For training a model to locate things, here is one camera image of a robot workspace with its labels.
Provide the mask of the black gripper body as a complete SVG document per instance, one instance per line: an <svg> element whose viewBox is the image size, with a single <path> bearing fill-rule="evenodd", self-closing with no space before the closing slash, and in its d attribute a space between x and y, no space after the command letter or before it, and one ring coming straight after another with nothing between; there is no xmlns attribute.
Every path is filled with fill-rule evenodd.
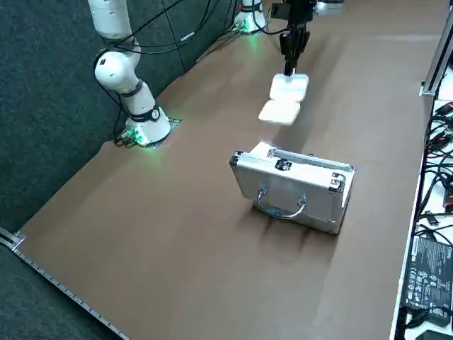
<svg viewBox="0 0 453 340"><path fill-rule="evenodd" d="M313 20L316 0L290 0L289 18L290 25L299 25Z"/></svg>

